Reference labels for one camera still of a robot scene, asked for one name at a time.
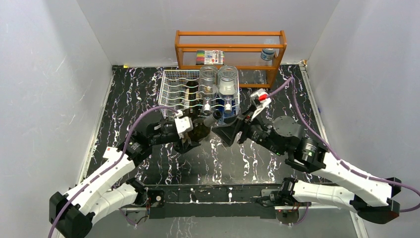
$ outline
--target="colorful marker set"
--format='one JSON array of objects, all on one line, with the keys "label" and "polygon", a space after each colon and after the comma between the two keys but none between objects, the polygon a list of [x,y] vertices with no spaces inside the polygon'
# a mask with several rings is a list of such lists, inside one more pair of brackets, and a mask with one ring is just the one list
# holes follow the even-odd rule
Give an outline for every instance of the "colorful marker set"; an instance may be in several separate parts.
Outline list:
[{"label": "colorful marker set", "polygon": [[203,64],[224,64],[223,51],[197,51],[197,65]]}]

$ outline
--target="dish drying rack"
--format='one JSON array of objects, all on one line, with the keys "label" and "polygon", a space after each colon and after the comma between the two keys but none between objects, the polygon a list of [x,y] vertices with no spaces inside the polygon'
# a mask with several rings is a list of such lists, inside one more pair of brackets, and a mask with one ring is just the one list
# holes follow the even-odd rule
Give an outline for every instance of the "dish drying rack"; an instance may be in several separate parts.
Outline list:
[{"label": "dish drying rack", "polygon": [[[199,70],[175,70],[175,69],[166,69],[163,71],[162,76],[162,85],[160,86],[159,93],[159,105],[172,107],[175,110],[184,110],[190,108],[190,102],[186,99],[186,86],[188,81],[197,81],[199,79]],[[232,100],[232,113],[224,113],[224,100],[217,96],[211,101],[211,107],[214,110],[220,110],[223,114],[219,122],[223,122],[223,119],[234,117],[240,113],[240,100],[239,100],[239,76],[236,79],[235,87],[237,87],[237,94],[234,95]],[[194,105],[194,107],[202,107],[201,103]],[[174,113],[168,111],[167,109],[161,109],[162,115],[165,119],[172,119]]]}]

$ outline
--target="white wall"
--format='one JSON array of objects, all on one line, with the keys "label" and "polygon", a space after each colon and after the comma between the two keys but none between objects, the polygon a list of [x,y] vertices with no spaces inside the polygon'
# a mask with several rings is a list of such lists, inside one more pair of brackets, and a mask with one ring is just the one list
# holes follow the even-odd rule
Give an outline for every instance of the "white wall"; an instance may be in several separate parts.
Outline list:
[{"label": "white wall", "polygon": [[[420,188],[420,2],[341,0],[308,62],[329,141],[343,159]],[[420,199],[403,189],[402,208]],[[369,237],[417,238],[420,211]]]},{"label": "white wall", "polygon": [[283,62],[309,58],[338,0],[77,0],[112,64],[176,65],[176,30],[279,31]]},{"label": "white wall", "polygon": [[76,0],[0,0],[1,237],[45,238],[74,186],[111,64]]}]

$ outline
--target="marble tabletop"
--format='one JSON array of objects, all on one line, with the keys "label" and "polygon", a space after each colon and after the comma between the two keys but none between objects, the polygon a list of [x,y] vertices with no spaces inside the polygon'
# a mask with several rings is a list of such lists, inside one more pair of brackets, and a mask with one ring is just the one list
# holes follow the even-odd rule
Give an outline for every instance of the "marble tabletop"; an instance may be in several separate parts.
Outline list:
[{"label": "marble tabletop", "polygon": [[[115,68],[87,176],[104,162],[102,155],[106,147],[121,143],[134,120],[143,111],[158,104],[161,76],[165,69],[173,68]],[[245,74],[254,77],[261,75],[258,71]],[[296,79],[297,99],[306,121],[318,131],[299,65],[281,65],[273,88],[277,88],[290,76]],[[253,91],[255,89],[240,89],[241,111],[250,105],[249,95]],[[262,113],[264,118],[273,120],[288,115],[299,122],[292,107],[290,87],[286,87],[272,99],[269,108]],[[144,121],[156,121],[159,117],[160,112],[153,112]],[[155,146],[153,154],[121,181],[132,177],[145,184],[281,183],[284,177],[295,177],[309,182],[324,181],[290,168],[284,163],[284,156],[274,155],[250,140],[241,145],[234,143],[231,147],[224,147],[214,133],[204,139],[201,146],[183,155],[175,152],[172,144]]]}]

